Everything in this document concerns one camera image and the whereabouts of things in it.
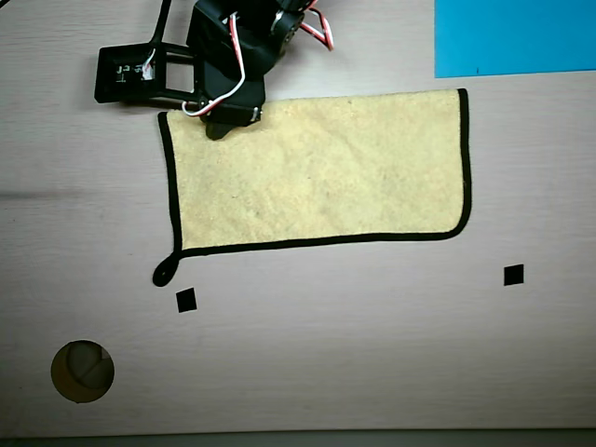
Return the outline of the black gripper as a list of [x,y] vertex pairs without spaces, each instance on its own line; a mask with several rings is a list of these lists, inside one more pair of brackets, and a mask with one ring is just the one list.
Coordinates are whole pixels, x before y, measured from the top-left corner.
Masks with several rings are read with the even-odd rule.
[[231,126],[261,119],[264,75],[280,58],[280,46],[269,33],[273,5],[195,5],[187,46],[195,55],[194,97],[187,114],[199,116],[212,141]]

